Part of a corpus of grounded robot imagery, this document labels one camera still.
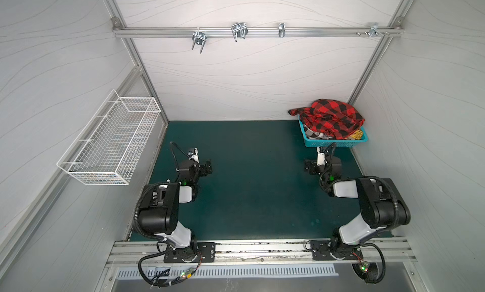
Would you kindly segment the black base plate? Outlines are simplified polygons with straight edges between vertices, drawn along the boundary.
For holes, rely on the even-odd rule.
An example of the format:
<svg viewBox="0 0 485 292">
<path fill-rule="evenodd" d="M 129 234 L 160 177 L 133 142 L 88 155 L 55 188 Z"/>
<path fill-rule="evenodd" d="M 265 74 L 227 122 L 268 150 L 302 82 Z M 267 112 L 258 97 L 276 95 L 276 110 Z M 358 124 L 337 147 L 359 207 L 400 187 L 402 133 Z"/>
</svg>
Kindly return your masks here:
<svg viewBox="0 0 485 292">
<path fill-rule="evenodd" d="M 184 249 L 170 250 L 164 255 L 166 264 L 189 264 L 196 262 L 214 262 L 215 261 L 214 242 L 197 242 L 196 245 Z"/>
<path fill-rule="evenodd" d="M 347 245 L 337 240 L 309 240 L 307 248 L 315 261 L 360 260 L 363 259 L 357 245 Z"/>
</svg>

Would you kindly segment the horizontal aluminium rail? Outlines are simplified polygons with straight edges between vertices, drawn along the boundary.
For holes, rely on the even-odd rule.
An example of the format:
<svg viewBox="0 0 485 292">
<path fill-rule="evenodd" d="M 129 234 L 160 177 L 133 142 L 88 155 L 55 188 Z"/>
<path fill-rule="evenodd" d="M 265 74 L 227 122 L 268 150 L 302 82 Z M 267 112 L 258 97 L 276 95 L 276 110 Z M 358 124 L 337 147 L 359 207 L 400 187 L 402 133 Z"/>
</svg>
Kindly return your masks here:
<svg viewBox="0 0 485 292">
<path fill-rule="evenodd" d="M 370 26 L 364 27 L 286 27 L 284 38 L 306 37 L 359 37 L 356 32 L 366 32 Z M 405 33 L 403 28 L 388 28 L 379 26 L 381 31 L 389 32 L 390 37 L 400 37 Z M 230 27 L 199 27 L 199 28 L 121 28 L 113 31 L 117 38 L 191 38 L 195 31 L 201 31 L 207 38 L 232 38 Z M 246 38 L 279 38 L 279 27 L 248 27 Z"/>
</svg>

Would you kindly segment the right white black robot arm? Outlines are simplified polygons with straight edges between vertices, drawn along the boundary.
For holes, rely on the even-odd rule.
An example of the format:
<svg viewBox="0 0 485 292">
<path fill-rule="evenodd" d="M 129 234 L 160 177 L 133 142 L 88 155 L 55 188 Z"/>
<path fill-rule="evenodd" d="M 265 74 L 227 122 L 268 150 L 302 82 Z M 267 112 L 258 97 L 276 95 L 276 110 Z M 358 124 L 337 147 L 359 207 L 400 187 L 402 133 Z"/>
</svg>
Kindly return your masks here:
<svg viewBox="0 0 485 292">
<path fill-rule="evenodd" d="M 336 147 L 336 143 L 318 147 L 316 160 L 304 160 L 304 171 L 318 177 L 321 190 L 328 196 L 358 200 L 359 214 L 338 227 L 328 245 L 318 247 L 343 260 L 379 234 L 408 225 L 411 215 L 392 179 L 371 175 L 342 178 Z"/>
</svg>

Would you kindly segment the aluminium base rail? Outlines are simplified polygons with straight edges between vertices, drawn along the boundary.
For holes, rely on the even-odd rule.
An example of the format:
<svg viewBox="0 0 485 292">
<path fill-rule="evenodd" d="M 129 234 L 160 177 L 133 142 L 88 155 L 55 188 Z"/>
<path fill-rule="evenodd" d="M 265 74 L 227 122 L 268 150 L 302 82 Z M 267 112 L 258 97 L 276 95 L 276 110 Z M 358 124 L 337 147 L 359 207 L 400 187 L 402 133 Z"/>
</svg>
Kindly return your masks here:
<svg viewBox="0 0 485 292">
<path fill-rule="evenodd" d="M 311 243 L 304 239 L 276 240 L 219 240 L 202 242 L 199 252 L 203 263 L 215 266 L 254 264 L 317 264 L 380 262 L 380 255 L 372 247 L 360 246 L 356 254 L 347 254 L 345 259 L 336 260 L 336 255 L 320 254 L 318 247 L 327 245 L 328 240 Z M 135 267 L 146 255 L 158 253 L 154 242 L 115 242 L 108 256 L 106 267 Z"/>
</svg>

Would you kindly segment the red black plaid shirt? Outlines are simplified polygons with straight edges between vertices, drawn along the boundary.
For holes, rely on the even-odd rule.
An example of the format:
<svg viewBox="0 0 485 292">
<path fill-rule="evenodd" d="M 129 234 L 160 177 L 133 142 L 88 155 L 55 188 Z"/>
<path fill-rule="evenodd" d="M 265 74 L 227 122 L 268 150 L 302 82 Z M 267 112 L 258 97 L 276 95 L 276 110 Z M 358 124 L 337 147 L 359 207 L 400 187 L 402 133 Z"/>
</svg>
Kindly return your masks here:
<svg viewBox="0 0 485 292">
<path fill-rule="evenodd" d="M 338 100 L 319 99 L 310 107 L 290 109 L 303 125 L 315 132 L 322 132 L 329 139 L 347 139 L 364 125 L 365 118 L 352 105 Z"/>
</svg>

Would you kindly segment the metal u-bolt clamp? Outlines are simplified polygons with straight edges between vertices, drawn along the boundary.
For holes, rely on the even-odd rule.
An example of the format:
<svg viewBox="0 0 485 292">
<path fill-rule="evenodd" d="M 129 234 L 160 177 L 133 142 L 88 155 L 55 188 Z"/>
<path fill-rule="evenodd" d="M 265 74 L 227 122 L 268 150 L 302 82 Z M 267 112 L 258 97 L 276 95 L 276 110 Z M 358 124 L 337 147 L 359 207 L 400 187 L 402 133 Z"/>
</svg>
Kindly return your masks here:
<svg viewBox="0 0 485 292">
<path fill-rule="evenodd" d="M 207 42 L 206 34 L 201 31 L 195 31 L 192 36 L 192 41 L 191 49 L 194 50 L 196 46 L 199 46 L 199 53 L 201 54 Z"/>
<path fill-rule="evenodd" d="M 234 41 L 237 42 L 239 39 L 246 39 L 248 34 L 248 26 L 246 23 L 235 23 L 231 26 L 232 36 Z"/>
</svg>

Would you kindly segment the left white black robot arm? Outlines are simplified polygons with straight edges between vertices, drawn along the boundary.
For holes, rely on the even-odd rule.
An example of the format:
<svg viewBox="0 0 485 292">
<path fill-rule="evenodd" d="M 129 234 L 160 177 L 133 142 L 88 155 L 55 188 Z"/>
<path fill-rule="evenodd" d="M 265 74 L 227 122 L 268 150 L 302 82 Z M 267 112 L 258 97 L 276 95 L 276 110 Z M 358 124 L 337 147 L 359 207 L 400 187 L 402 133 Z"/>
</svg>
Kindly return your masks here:
<svg viewBox="0 0 485 292">
<path fill-rule="evenodd" d="M 194 233 L 179 221 L 181 204 L 196 200 L 199 180 L 212 174 L 210 161 L 201 163 L 198 148 L 183 151 L 185 159 L 179 161 L 175 150 L 181 148 L 170 143 L 176 167 L 176 179 L 146 185 L 139 197 L 133 215 L 134 230 L 141 236 L 156 240 L 173 250 L 197 251 Z"/>
</svg>

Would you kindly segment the yellow plaid shirt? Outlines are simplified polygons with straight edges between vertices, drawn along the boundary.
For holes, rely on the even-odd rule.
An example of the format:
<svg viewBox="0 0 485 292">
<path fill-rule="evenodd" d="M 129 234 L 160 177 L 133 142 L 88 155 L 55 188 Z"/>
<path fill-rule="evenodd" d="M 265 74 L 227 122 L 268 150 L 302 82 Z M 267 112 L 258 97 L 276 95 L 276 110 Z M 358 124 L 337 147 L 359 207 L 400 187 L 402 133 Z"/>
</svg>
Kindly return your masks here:
<svg viewBox="0 0 485 292">
<path fill-rule="evenodd" d="M 363 136 L 364 136 L 363 130 L 358 129 L 353 134 L 351 134 L 347 139 L 348 140 L 361 140 Z"/>
</svg>

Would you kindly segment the black white checked shirt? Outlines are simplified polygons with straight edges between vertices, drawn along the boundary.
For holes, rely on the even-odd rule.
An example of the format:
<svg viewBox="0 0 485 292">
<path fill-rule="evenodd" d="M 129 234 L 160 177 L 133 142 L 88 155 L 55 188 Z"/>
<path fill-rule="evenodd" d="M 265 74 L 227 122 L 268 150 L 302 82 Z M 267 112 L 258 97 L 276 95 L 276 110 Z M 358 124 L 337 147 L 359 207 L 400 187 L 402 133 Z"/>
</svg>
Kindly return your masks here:
<svg viewBox="0 0 485 292">
<path fill-rule="evenodd" d="M 303 126 L 304 134 L 308 139 L 328 139 L 328 136 L 322 132 L 315 132 L 308 128 L 307 126 Z"/>
</svg>

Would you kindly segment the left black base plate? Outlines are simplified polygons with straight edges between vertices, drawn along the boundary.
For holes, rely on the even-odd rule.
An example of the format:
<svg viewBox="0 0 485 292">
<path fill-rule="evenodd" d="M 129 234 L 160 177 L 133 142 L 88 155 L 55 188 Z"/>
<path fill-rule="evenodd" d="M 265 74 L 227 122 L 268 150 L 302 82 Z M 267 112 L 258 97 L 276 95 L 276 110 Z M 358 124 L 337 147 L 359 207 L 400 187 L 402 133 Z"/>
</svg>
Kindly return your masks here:
<svg viewBox="0 0 485 292">
<path fill-rule="evenodd" d="M 189 264 L 196 262 L 214 262 L 215 261 L 214 242 L 197 242 L 196 245 L 184 249 L 170 250 L 164 255 L 166 264 Z"/>
</svg>

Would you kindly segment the metal bracket with bolts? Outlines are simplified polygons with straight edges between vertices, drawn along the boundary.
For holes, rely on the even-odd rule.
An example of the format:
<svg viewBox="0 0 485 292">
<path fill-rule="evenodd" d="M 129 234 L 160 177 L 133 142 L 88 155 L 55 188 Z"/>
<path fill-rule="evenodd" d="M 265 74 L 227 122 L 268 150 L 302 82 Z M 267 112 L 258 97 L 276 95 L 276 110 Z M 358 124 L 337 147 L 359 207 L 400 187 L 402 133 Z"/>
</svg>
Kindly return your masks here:
<svg viewBox="0 0 485 292">
<path fill-rule="evenodd" d="M 366 32 L 356 32 L 356 35 L 359 37 L 365 37 L 365 38 L 373 38 L 373 37 L 380 37 L 380 38 L 385 38 L 389 37 L 391 34 L 386 31 L 381 31 L 379 29 L 379 26 L 377 24 L 374 24 L 370 26 L 369 30 Z"/>
</svg>

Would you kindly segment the metal U-bolt clamp middle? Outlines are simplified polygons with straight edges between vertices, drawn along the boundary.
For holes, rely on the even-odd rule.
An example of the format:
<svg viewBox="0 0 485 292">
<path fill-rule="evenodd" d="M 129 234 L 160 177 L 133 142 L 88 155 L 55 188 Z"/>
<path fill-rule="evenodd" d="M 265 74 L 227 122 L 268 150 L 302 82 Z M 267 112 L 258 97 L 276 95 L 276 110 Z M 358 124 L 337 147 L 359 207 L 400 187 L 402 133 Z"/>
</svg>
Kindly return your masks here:
<svg viewBox="0 0 485 292">
<path fill-rule="evenodd" d="M 248 34 L 248 26 L 246 23 L 235 23 L 231 26 L 232 36 L 234 41 L 237 42 L 239 39 L 246 39 Z"/>
</svg>

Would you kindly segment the white vent strip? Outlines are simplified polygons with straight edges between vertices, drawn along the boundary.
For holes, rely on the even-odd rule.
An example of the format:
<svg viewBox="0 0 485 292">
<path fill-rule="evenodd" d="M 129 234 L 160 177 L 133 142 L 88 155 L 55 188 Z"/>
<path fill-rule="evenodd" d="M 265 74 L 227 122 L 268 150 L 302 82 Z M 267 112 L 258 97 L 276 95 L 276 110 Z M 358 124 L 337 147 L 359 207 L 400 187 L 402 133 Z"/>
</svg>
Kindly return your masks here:
<svg viewBox="0 0 485 292">
<path fill-rule="evenodd" d="M 188 266 L 150 267 L 145 268 L 146 277 L 153 278 L 165 270 L 170 270 L 165 278 L 176 278 L 189 269 Z M 202 265 L 193 275 L 195 279 L 224 278 L 314 278 L 339 276 L 333 264 L 280 264 L 280 265 Z M 117 280 L 141 280 L 138 268 L 120 268 Z"/>
</svg>

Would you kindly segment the metal U-bolt clamp left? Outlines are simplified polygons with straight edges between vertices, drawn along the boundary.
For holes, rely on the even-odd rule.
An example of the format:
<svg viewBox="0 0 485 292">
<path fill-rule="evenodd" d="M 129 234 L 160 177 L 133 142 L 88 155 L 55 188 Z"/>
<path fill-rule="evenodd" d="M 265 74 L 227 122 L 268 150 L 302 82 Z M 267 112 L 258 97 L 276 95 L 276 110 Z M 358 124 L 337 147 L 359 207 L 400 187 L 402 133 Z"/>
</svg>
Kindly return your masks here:
<svg viewBox="0 0 485 292">
<path fill-rule="evenodd" d="M 192 41 L 191 49 L 194 50 L 196 46 L 199 46 L 199 53 L 201 54 L 207 42 L 206 34 L 201 31 L 195 31 L 192 36 Z"/>
</svg>

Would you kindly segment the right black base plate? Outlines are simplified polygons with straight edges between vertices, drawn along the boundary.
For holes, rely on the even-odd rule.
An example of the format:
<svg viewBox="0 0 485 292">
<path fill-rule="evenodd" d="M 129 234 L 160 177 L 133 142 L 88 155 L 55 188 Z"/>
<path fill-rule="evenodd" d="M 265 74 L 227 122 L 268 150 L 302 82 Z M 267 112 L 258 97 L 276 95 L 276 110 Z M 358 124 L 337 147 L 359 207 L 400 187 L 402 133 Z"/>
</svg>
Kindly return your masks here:
<svg viewBox="0 0 485 292">
<path fill-rule="evenodd" d="M 307 248 L 315 261 L 360 260 L 363 259 L 357 245 L 347 245 L 337 240 L 309 240 Z"/>
</svg>

